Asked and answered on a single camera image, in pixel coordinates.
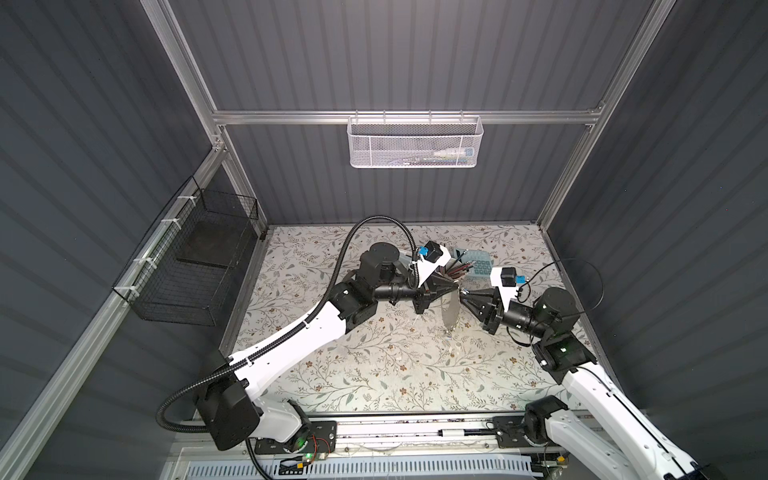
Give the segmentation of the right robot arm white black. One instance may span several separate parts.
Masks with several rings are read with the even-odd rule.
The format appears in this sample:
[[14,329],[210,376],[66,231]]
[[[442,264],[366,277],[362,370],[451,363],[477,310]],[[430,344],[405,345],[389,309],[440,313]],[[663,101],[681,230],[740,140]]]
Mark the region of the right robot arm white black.
[[527,404],[521,430],[532,444],[556,444],[600,479],[705,479],[706,468],[663,434],[616,386],[574,335],[580,313],[565,289],[550,287],[532,305],[513,287],[468,291],[461,304],[495,333],[504,326],[531,337],[539,366],[599,423],[594,432],[560,399]]

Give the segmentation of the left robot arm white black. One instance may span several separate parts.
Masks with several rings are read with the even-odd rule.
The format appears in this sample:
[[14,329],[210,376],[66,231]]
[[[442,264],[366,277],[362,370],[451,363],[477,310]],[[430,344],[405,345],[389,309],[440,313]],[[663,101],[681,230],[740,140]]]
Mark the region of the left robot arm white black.
[[302,449],[312,434],[311,420],[295,401],[267,397],[268,387],[311,353],[369,320],[382,301],[409,301],[416,313],[423,313],[455,290],[453,281],[439,273],[450,259],[447,247],[430,241],[405,265],[394,245],[377,242],[361,255],[357,269],[332,286],[316,317],[305,314],[256,345],[228,357],[215,355],[206,368],[211,373],[244,364],[194,393],[216,448],[226,451],[257,438],[291,452]]

